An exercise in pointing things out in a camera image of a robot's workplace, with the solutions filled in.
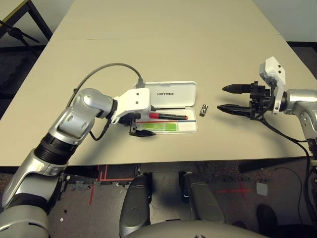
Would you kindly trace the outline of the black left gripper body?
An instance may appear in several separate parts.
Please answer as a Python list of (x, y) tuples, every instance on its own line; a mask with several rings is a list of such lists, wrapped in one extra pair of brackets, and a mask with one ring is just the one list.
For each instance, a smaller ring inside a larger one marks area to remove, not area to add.
[(128, 113), (119, 119), (119, 124), (129, 127), (130, 135), (141, 135), (137, 129), (136, 120), (141, 118), (140, 113)]

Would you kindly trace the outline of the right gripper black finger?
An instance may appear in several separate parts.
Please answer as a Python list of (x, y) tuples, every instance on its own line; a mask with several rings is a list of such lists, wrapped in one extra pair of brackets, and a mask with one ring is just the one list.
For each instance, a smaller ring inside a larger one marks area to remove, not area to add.
[(234, 104), (218, 105), (217, 109), (224, 113), (244, 117), (249, 117), (251, 113), (251, 109), (249, 107), (242, 107)]
[(251, 85), (250, 84), (231, 84), (222, 88), (222, 91), (229, 92), (232, 94), (243, 94), (250, 93)]

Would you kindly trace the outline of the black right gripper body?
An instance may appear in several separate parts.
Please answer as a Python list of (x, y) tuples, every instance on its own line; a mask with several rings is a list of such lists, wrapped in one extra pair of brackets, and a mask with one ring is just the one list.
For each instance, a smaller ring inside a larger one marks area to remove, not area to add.
[(264, 115), (265, 112), (271, 111), (274, 106), (275, 96), (274, 87), (266, 89), (265, 86), (254, 81), (250, 87), (250, 119), (257, 120)]

